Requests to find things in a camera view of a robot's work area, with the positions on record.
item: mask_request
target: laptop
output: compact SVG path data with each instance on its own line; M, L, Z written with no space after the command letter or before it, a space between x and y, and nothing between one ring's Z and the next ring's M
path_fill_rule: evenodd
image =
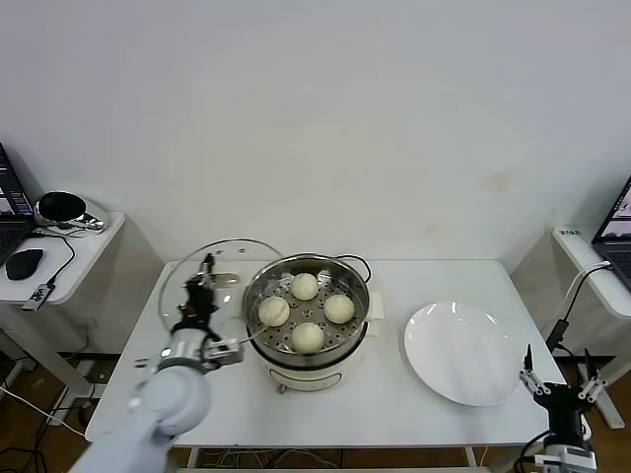
M596 252L631 290L631 177L592 240Z
M33 206L0 144L0 264L35 227Z

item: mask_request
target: keyboard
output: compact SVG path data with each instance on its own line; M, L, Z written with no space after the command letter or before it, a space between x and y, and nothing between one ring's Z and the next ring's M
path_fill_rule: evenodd
M0 225L0 264L4 263L34 228L31 224L11 223Z
M612 251L604 255L612 264L622 271L627 278L631 279L631 251Z

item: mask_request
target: wooden floor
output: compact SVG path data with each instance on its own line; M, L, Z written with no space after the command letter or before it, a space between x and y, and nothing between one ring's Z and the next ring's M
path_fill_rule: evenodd
M2 372L8 372L10 365L2 363ZM106 382L113 370L114 363L98 362L91 377L98 382ZM36 406L48 409L53 399L63 386L49 372L37 368L33 372L22 372L12 386L12 391L33 402ZM631 424L631 375L620 379L608 389L620 414ZM74 428L83 431L78 422L78 411L70 411L67 422ZM623 473L631 471L631 428L613 431L604 423L597 410L588 415L594 430L592 440L600 473ZM41 465L35 469L31 455L15 450L5 451L9 447L33 449L35 434L41 425L42 416L32 409L23 406L9 396L0 401L0 472L44 473ZM49 427L43 437L40 449L45 455L47 473L67 472L88 443L79 436L62 427ZM490 448L485 464L502 449ZM303 452L290 452L282 457L281 450L259 451L256 456L243 450L232 450L226 454L224 449L205 449L199 455L197 466L212 466L219 462L223 466L242 468L322 468L325 465L314 457ZM311 450L320 458L343 468L422 468L438 466L466 466L466 457L462 448L438 449L324 449ZM484 448L476 448L479 461ZM171 462L185 466L189 450L175 448L171 452Z

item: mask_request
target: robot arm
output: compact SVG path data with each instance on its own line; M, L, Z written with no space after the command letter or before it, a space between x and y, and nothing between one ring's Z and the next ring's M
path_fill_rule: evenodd
M528 346L520 379L534 402L548 411L545 453L534 457L534 463L542 466L544 473L596 473L596 456L583 440L581 417L592 409L606 381L598 377L587 350L585 359L588 379L581 386L544 383L532 371L532 352Z
M210 328L211 314L217 310L213 264L209 254L184 285L188 301L179 307L182 319L153 375L137 387L128 423L97 439L71 473L164 472L175 438L204 419L210 390L203 376L244 358L237 340L222 340Z

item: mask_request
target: white wall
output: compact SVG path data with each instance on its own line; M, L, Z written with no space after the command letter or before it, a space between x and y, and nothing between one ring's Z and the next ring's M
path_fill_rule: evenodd
M248 236L513 270L629 173L628 1L0 11L0 140L42 187L124 211L163 260Z

